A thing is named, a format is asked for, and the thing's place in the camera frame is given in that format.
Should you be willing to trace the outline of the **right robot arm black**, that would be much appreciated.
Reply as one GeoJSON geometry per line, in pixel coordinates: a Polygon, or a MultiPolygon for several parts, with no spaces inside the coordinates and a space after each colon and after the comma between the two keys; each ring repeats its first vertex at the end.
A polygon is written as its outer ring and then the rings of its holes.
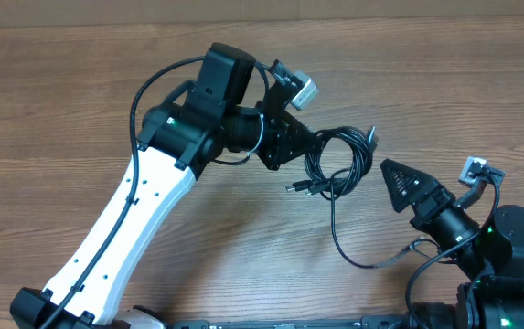
{"type": "Polygon", "coordinates": [[[408,312],[386,315],[391,328],[524,328],[524,207],[502,205],[495,196],[488,218],[478,224],[468,214],[486,186],[500,190],[503,171],[488,160],[470,156],[459,175],[469,190],[455,197],[432,175],[384,160],[380,169],[396,212],[410,207],[410,223],[437,245],[438,255],[409,279],[418,277],[447,258],[468,278],[457,288],[454,305],[412,302],[405,292],[408,312]]]}

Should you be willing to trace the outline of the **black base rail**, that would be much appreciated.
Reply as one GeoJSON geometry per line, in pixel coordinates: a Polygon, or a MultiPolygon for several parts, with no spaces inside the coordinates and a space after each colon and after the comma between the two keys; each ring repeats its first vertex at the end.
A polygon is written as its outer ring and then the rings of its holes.
{"type": "Polygon", "coordinates": [[[166,324],[165,329],[411,329],[407,315],[364,315],[356,319],[274,320],[210,322],[184,320],[166,324]]]}

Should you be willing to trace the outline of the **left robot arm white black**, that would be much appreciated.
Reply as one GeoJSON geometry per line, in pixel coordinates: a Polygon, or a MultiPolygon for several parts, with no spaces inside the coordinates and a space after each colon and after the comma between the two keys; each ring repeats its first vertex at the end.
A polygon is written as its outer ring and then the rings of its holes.
{"type": "Polygon", "coordinates": [[[283,63],[263,65],[240,49],[213,44],[200,70],[141,121],[130,120],[132,157],[121,183],[63,268],[10,305],[20,328],[162,328],[142,306],[120,307],[155,233],[224,151],[256,154],[270,170],[314,151],[316,136],[287,111],[306,108],[315,82],[283,63]]]}

